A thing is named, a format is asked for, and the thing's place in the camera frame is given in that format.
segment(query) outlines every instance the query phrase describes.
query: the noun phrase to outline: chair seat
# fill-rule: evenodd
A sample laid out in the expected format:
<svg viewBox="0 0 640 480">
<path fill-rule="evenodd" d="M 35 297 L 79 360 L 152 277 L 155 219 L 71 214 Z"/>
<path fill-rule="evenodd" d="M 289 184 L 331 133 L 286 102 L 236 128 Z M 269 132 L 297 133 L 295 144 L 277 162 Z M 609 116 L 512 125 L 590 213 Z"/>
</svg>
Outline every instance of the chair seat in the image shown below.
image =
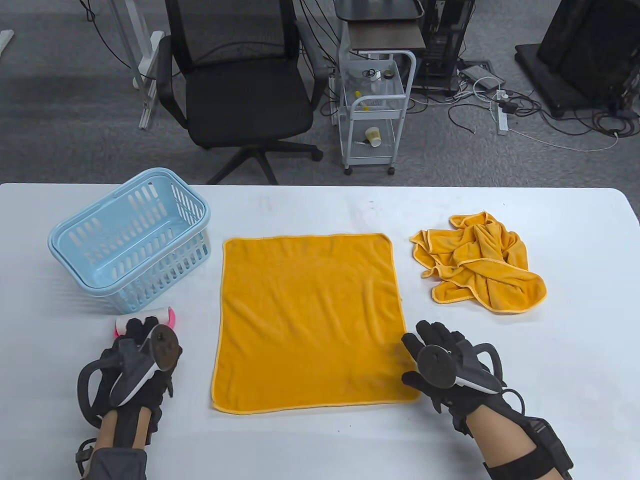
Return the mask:
<svg viewBox="0 0 640 480">
<path fill-rule="evenodd" d="M 186 82 L 189 135 L 201 147 L 260 144 L 311 128 L 313 111 L 293 60 L 200 67 Z"/>
</svg>

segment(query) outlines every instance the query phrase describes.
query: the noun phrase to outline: black glove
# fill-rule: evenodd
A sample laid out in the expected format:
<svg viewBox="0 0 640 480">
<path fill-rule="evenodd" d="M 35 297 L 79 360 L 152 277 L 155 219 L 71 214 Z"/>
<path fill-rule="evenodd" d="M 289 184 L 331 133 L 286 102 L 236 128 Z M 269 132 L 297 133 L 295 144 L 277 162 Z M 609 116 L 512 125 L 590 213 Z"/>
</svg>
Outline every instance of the black glove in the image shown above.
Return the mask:
<svg viewBox="0 0 640 480">
<path fill-rule="evenodd" d="M 437 345 L 451 352 L 455 358 L 461 358 L 462 354 L 456 343 L 464 340 L 465 336 L 460 332 L 450 332 L 442 323 L 430 324 L 424 320 L 415 326 L 416 331 L 424 341 L 422 343 L 412 333 L 406 333 L 402 342 L 414 360 L 417 360 L 420 350 L 425 345 Z M 456 430 L 468 434 L 466 425 L 467 415 L 476 411 L 481 405 L 489 406 L 494 410 L 509 408 L 509 404 L 503 400 L 500 394 L 486 394 L 469 387 L 454 385 L 451 388 L 436 388 L 430 385 L 418 372 L 406 372 L 402 375 L 402 382 L 431 398 L 433 408 L 442 413 L 442 405 L 449 409 L 453 416 L 453 424 Z"/>
<path fill-rule="evenodd" d="M 149 317 L 143 324 L 139 319 L 133 318 L 127 323 L 127 334 L 118 337 L 111 348 L 107 348 L 102 352 L 101 359 L 109 358 L 110 356 L 117 355 L 120 343 L 126 339 L 133 339 L 136 346 L 143 344 L 149 332 L 158 325 L 158 320 L 155 317 Z M 169 396 L 173 397 L 173 385 L 171 382 L 171 376 L 175 370 L 175 365 L 166 372 L 157 371 L 153 377 L 137 391 L 137 393 L 129 400 L 125 406 L 130 407 L 147 407 L 152 412 L 151 422 L 149 425 L 149 433 L 155 433 L 157 431 L 157 424 L 162 417 L 162 410 L 160 405 L 162 404 L 164 393 L 169 390 Z M 100 370 L 102 372 L 102 379 L 98 386 L 98 391 L 93 401 L 92 411 L 94 415 L 105 416 L 115 407 L 109 402 L 109 395 L 113 384 L 118 379 L 122 372 L 120 368 L 105 368 Z"/>
</svg>

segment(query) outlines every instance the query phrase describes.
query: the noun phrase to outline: flat yellow towel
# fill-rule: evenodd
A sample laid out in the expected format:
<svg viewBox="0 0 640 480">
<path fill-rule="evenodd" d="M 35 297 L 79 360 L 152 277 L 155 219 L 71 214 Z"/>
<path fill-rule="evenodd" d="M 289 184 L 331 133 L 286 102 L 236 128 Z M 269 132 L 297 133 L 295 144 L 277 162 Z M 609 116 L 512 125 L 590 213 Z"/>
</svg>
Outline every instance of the flat yellow towel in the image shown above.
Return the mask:
<svg viewBox="0 0 640 480">
<path fill-rule="evenodd" d="M 526 312 L 547 297 L 540 276 L 529 271 L 527 248 L 487 212 L 454 215 L 457 230 L 427 230 L 411 239 L 413 258 L 428 268 L 423 278 L 442 280 L 432 291 L 438 303 L 475 298 L 492 312 Z"/>
<path fill-rule="evenodd" d="M 213 405 L 247 414 L 413 401 L 392 245 L 381 234 L 224 245 Z"/>
</svg>

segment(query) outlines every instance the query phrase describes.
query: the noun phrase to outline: white cable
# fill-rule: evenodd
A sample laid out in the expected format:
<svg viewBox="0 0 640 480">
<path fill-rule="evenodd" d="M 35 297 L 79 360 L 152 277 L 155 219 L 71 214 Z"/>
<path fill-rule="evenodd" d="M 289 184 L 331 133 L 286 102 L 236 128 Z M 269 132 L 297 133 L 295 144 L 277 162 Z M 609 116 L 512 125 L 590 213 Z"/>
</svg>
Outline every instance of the white cable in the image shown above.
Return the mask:
<svg viewBox="0 0 640 480">
<path fill-rule="evenodd" d="M 446 100 L 452 100 L 452 101 L 447 101 L 447 102 L 423 102 L 422 100 L 417 100 L 414 99 L 413 97 L 409 97 L 411 100 L 413 100 L 416 103 L 419 103 L 420 105 L 453 105 L 455 103 L 458 103 L 460 100 L 466 99 L 467 97 L 470 97 L 474 94 L 474 92 L 459 92 L 456 93 L 453 97 L 451 97 L 450 99 L 446 99 Z"/>
<path fill-rule="evenodd" d="M 564 146 L 562 146 L 562 145 L 556 145 L 555 143 L 549 143 L 549 142 L 544 141 L 544 140 L 539 140 L 539 139 L 537 139 L 537 138 L 530 137 L 529 135 L 526 135 L 526 134 L 524 134 L 524 133 L 522 133 L 522 132 L 518 132 L 518 131 L 516 131 L 516 130 L 514 130 L 514 129 L 509 129 L 509 132 L 517 133 L 518 135 L 521 135 L 521 136 L 523 136 L 524 138 L 528 138 L 528 139 L 530 139 L 530 140 L 534 140 L 534 141 L 538 141 L 538 142 L 540 142 L 540 143 L 544 143 L 545 145 L 548 145 L 548 146 L 550 146 L 550 147 L 561 148 L 561 149 L 563 149 L 563 150 L 571 150 L 572 152 L 582 152 L 582 153 L 585 153 L 585 154 L 592 153 L 592 152 L 603 152 L 604 150 L 609 150 L 610 148 L 615 147 L 615 146 L 618 144 L 618 140 L 619 140 L 618 134 L 617 134 L 617 133 L 614 133 L 614 135 L 616 136 L 616 141 L 615 141 L 615 142 L 613 143 L 613 145 L 611 145 L 610 147 L 607 147 L 607 148 L 597 148 L 597 149 L 595 149 L 595 150 L 581 150 L 581 149 L 579 149 L 579 148 L 564 147 Z"/>
<path fill-rule="evenodd" d="M 478 79 L 478 80 L 476 80 L 476 82 L 474 83 L 473 91 L 474 91 L 474 95 L 478 98 L 478 100 L 482 100 L 483 102 L 491 103 L 491 102 L 492 102 L 492 100 L 487 100 L 486 98 L 482 98 L 480 95 L 478 95 L 478 93 L 483 93 L 483 92 L 479 92 L 479 91 L 477 91 L 477 90 L 476 90 L 476 85 L 478 84 L 478 82 L 480 82 L 480 81 L 482 81 L 482 80 L 484 80 L 484 79 L 487 79 L 487 78 L 492 78 L 492 79 L 494 79 L 494 80 L 497 80 L 497 78 L 496 78 L 496 77 L 482 77 L 482 78 L 479 78 L 479 79 Z M 497 88 L 497 90 L 500 90 L 500 87 L 501 87 L 501 86 L 502 86 L 502 83 L 501 83 L 501 82 L 498 82 L 498 88 Z"/>
<path fill-rule="evenodd" d="M 500 104 L 498 102 L 495 101 L 495 98 L 498 96 L 498 93 L 496 93 L 490 100 L 490 102 L 493 104 L 495 103 L 496 108 L 500 108 Z M 492 108 L 492 104 L 489 105 L 489 112 L 491 113 L 491 117 L 493 118 L 493 121 L 495 123 L 498 123 L 498 120 L 496 119 L 495 115 L 493 114 L 493 108 Z M 556 145 L 555 143 L 550 143 L 548 141 L 544 141 L 544 140 L 539 140 L 538 138 L 533 138 L 532 136 L 527 135 L 526 133 L 522 133 L 522 132 L 518 132 L 517 130 L 514 129 L 509 129 L 509 132 L 513 132 L 513 133 L 517 133 L 518 135 L 523 136 L 524 138 L 528 138 L 530 140 L 533 141 L 537 141 L 540 143 L 543 143 L 544 145 L 548 145 L 550 147 L 555 147 L 555 148 L 561 148 L 563 150 L 571 150 L 572 152 L 580 152 L 580 153 L 584 153 L 584 154 L 589 154 L 592 152 L 603 152 L 605 150 L 610 150 L 613 147 L 615 147 L 618 144 L 618 140 L 620 139 L 620 137 L 618 137 L 618 134 L 614 132 L 614 135 L 616 137 L 616 141 L 613 143 L 613 145 L 606 147 L 606 148 L 597 148 L 595 150 L 581 150 L 579 148 L 571 148 L 571 147 L 564 147 L 563 145 Z"/>
</svg>

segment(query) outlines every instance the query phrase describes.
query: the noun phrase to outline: mesh chair back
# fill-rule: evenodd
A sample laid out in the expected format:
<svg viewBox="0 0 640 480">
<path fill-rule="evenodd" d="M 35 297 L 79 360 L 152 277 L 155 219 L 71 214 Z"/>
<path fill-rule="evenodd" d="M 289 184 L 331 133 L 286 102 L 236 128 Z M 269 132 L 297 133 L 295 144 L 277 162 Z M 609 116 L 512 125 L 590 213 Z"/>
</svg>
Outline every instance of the mesh chair back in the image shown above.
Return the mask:
<svg viewBox="0 0 640 480">
<path fill-rule="evenodd" d="M 183 73 L 205 65 L 297 58 L 292 0 L 165 0 Z"/>
</svg>

